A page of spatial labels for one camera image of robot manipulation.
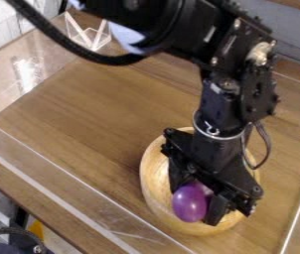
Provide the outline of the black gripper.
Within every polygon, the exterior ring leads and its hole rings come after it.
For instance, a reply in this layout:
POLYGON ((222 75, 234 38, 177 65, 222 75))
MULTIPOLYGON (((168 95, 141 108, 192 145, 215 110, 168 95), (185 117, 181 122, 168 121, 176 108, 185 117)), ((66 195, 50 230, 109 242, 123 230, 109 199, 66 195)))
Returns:
POLYGON ((164 129, 163 137, 169 192, 198 180, 216 194, 208 198, 203 223, 216 226, 231 211, 250 216, 263 190, 243 164, 239 142, 212 140, 173 128, 164 129))

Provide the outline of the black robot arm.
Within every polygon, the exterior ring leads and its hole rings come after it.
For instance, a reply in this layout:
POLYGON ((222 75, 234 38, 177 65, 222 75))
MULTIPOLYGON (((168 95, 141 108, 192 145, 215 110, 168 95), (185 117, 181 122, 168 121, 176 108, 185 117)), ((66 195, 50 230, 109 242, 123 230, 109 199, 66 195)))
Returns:
POLYGON ((129 54, 164 52, 198 66, 202 97, 192 129, 163 132, 169 190, 191 183, 211 190, 199 217, 210 226, 231 211, 250 215, 263 190, 244 145, 278 103, 270 29, 231 0, 78 0, 78 7, 109 22, 129 54))

